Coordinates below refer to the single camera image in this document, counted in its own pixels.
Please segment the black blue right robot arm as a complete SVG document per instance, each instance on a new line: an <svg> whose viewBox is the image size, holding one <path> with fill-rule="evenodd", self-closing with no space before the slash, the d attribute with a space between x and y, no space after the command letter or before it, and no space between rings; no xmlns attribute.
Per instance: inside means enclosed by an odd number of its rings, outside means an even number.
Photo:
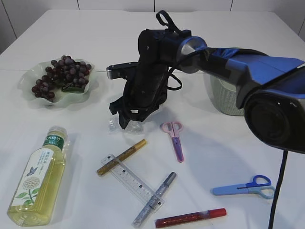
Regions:
<svg viewBox="0 0 305 229"><path fill-rule="evenodd" d="M144 121L166 101L174 70L205 72L236 87L252 133L282 150L305 151L305 67L296 58L272 57L241 48L211 48L189 30L143 30L139 60L108 67L110 79L123 78L122 97L109 106L122 128Z"/></svg>

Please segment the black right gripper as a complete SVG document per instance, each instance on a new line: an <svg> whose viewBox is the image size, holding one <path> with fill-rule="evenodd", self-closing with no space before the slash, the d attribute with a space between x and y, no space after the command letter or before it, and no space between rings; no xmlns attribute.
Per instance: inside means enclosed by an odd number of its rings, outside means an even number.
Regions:
<svg viewBox="0 0 305 229"><path fill-rule="evenodd" d="M176 63L177 51L190 30L143 30L138 38L139 60L133 76L126 79L122 97L110 103L124 130L128 123L144 121L166 100L167 71Z"/></svg>

